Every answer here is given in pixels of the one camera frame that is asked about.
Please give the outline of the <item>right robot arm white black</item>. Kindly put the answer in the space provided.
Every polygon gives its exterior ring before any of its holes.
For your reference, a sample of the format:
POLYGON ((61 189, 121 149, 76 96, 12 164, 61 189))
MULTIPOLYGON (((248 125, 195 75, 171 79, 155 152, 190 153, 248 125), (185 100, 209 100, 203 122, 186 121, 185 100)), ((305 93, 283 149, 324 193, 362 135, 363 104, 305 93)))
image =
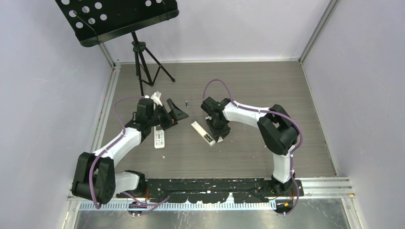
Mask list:
POLYGON ((275 104, 270 108, 260 108, 229 98, 219 102, 208 97, 202 102, 201 108, 208 115, 206 122, 216 141, 229 135, 229 122, 257 128, 266 147, 273 154, 274 169, 270 186, 279 196, 286 195, 292 189, 295 173, 291 158, 298 141, 299 129, 282 106, 275 104))

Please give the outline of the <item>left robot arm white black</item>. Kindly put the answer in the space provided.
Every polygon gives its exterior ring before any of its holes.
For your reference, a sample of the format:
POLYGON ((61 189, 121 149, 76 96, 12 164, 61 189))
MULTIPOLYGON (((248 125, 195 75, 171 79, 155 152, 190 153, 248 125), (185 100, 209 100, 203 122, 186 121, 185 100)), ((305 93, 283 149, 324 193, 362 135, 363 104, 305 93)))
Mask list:
POLYGON ((122 130, 113 140, 93 153, 83 152, 78 157, 71 192, 76 197, 91 200, 96 209, 117 194, 128 192, 136 198, 142 197, 148 189, 145 175, 133 170, 117 174, 117 164, 139 146, 154 127, 167 130, 189 117, 171 99, 167 100, 169 111, 157 97, 139 96, 138 100, 132 119, 122 124, 122 130))

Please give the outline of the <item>long white remote control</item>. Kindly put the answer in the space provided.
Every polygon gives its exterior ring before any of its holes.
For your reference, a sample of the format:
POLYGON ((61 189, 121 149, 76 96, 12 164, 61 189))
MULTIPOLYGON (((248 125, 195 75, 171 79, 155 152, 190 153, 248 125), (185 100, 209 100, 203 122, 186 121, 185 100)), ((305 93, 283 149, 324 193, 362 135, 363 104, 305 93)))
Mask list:
POLYGON ((205 140, 205 142, 207 144, 209 144, 210 146, 213 146, 216 141, 214 140, 214 138, 212 138, 207 131, 205 131, 202 126, 197 123, 196 121, 194 121, 193 123, 191 123, 192 128, 205 140))

